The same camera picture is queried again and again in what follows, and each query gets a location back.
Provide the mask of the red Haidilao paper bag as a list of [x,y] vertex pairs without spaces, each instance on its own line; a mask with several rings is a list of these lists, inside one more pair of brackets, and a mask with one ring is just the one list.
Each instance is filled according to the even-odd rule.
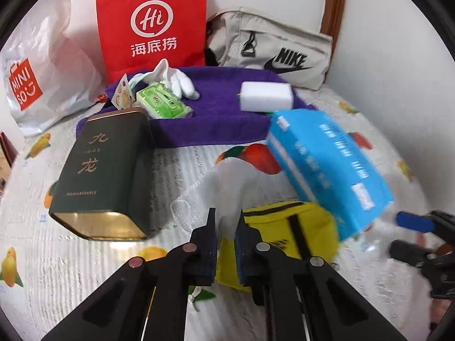
[[204,64],[207,0],[96,0],[109,82],[152,69]]

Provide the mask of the fruit print tablecloth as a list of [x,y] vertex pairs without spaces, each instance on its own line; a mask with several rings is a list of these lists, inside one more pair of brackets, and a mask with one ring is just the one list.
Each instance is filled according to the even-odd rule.
[[[347,133],[360,138],[363,152],[390,187],[392,205],[368,229],[341,244],[334,266],[408,340],[427,338],[429,287],[416,269],[389,257],[390,242],[416,242],[417,234],[396,225],[400,211],[423,214],[429,203],[392,144],[361,113],[345,110],[328,88],[299,95],[328,113]],[[215,163],[225,145],[162,149],[152,169],[152,206],[158,229],[141,242],[81,239],[49,217],[46,193],[59,178],[82,114],[50,129],[50,145],[34,158],[21,153],[1,199],[1,252],[15,250],[21,283],[1,286],[1,308],[23,340],[40,340],[110,277],[127,259],[151,246],[172,249],[186,232],[173,220],[170,203]]]

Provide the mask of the clear bubble wrap bag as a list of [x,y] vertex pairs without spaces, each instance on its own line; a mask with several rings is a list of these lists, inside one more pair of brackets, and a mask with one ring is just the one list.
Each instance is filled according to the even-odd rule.
[[218,237],[233,239],[243,209],[277,202],[284,174],[269,175],[240,159],[226,159],[170,203],[173,218],[187,232],[206,224],[215,209]]

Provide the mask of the dark green tea tin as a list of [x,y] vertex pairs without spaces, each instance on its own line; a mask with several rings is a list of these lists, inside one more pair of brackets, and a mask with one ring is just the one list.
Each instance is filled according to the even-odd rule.
[[146,239],[153,154],[144,110],[87,118],[57,181],[50,216],[85,239]]

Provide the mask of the white sponge block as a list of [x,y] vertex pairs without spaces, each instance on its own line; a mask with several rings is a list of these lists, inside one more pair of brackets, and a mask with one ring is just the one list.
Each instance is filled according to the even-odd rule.
[[240,109],[252,113],[291,110],[294,96],[291,85],[279,82],[243,82],[239,93]]

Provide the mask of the white Miniso plastic bag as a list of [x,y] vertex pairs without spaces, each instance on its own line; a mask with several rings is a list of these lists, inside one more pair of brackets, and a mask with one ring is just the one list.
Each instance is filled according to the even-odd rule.
[[1,50],[1,74],[12,118],[24,137],[85,110],[102,91],[102,76],[66,30],[71,0],[39,0]]

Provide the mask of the fruit pattern sachet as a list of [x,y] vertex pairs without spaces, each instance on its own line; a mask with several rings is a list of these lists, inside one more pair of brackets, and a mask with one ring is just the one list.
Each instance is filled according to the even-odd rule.
[[135,98],[132,94],[127,74],[124,74],[120,79],[111,102],[117,110],[130,109],[135,102]]

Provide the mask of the yellow black pouch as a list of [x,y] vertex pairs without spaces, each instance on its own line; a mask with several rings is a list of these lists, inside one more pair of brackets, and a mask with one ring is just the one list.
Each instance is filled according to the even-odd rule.
[[[287,256],[309,255],[330,263],[339,249],[336,220],[329,211],[312,202],[287,201],[242,211],[245,223],[261,233],[262,241],[281,249]],[[237,277],[234,240],[221,239],[216,281],[236,290],[251,292]]]

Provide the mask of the beige Nike waist bag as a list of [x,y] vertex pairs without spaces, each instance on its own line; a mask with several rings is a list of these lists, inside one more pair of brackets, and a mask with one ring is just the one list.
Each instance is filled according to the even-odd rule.
[[209,18],[207,33],[218,65],[268,70],[299,88],[318,90],[332,59],[331,36],[244,8]]

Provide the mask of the blue tissue pack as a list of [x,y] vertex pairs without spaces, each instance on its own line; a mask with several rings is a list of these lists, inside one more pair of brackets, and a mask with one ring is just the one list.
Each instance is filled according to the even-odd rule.
[[393,201],[385,179],[323,111],[275,112],[266,140],[299,198],[331,213],[340,240],[365,229]]

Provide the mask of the green wet wipes pack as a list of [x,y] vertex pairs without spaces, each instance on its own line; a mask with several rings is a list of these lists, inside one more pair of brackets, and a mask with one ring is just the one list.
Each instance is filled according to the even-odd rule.
[[193,112],[162,83],[154,83],[138,91],[136,99],[149,117],[154,119],[187,118]]

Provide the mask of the purple towel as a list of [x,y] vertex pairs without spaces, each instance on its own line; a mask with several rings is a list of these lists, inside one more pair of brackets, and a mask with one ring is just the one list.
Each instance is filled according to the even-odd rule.
[[177,119],[151,119],[150,131],[158,149],[193,145],[234,145],[266,138],[271,117],[243,112],[237,94],[243,82],[285,80],[268,70],[252,68],[194,66],[183,67],[200,97],[183,99],[192,115]]

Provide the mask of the patterned brown box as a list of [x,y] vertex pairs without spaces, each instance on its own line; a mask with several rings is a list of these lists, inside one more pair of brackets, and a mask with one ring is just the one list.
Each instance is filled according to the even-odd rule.
[[4,132],[1,132],[0,142],[1,142],[1,148],[0,148],[1,180],[7,181],[7,179],[9,178],[9,175],[11,173],[12,164],[14,163],[18,153]]

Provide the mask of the brown wooden door frame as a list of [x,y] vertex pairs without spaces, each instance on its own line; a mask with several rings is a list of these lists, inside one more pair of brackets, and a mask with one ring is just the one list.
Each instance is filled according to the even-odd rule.
[[339,38],[345,5],[346,0],[325,0],[320,33],[332,37],[332,49],[336,48]]

